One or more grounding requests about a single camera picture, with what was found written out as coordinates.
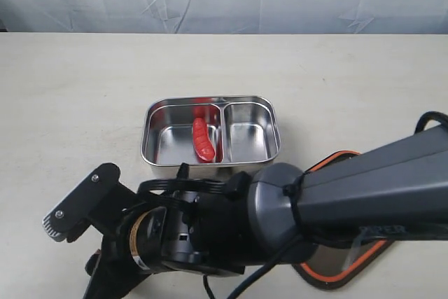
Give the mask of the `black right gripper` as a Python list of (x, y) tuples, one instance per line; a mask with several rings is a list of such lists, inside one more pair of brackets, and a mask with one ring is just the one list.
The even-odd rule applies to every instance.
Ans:
[(124, 298), (149, 276), (174, 271), (231, 277), (251, 263), (247, 187), (217, 193), (115, 186), (82, 204), (83, 220), (103, 235), (86, 265), (85, 298)]

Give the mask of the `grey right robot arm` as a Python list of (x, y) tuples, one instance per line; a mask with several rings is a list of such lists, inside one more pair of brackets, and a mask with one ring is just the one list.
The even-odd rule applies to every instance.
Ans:
[(347, 249), (377, 239), (447, 238), (447, 116), (422, 115), (408, 138), (318, 170), (277, 163), (226, 182), (143, 182), (132, 203), (101, 211), (113, 222), (85, 269), (86, 298), (123, 298), (153, 274), (203, 277), (301, 263), (319, 246)]

